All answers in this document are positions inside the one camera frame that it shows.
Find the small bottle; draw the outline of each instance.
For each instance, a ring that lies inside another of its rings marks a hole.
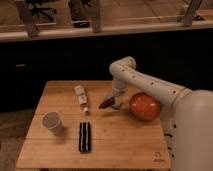
[[[75,94],[77,95],[78,103],[81,106],[83,112],[88,113],[89,112],[88,100],[87,100],[86,91],[84,87],[81,85],[76,86]]]

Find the orange ball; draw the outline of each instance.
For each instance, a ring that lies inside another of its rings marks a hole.
[[[159,101],[145,93],[136,93],[129,102],[131,112],[139,119],[151,121],[160,115]]]

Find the paper cup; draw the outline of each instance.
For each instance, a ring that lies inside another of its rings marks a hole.
[[[63,131],[61,116],[58,112],[46,113],[42,118],[42,125],[55,135]]]

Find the wall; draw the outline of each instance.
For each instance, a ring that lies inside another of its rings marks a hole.
[[[213,89],[213,30],[0,44],[0,110],[35,108],[52,79],[112,79],[109,64],[131,55],[137,70],[192,89]],[[24,63],[25,67],[15,67]]]

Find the chair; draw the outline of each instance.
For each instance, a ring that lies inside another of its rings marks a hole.
[[[69,0],[68,6],[72,17],[73,25],[77,28],[89,27],[89,21],[84,8],[91,7],[91,0]]]
[[[34,16],[35,14],[39,17],[40,14],[46,16],[50,21],[53,21],[54,18],[52,16],[50,16],[49,14],[47,14],[45,11],[53,11],[54,14],[56,14],[56,9],[54,8],[39,8],[37,7],[37,4],[42,5],[43,3],[47,3],[50,2],[50,0],[26,0],[26,2],[30,5],[33,6],[32,9],[30,9],[32,16]]]

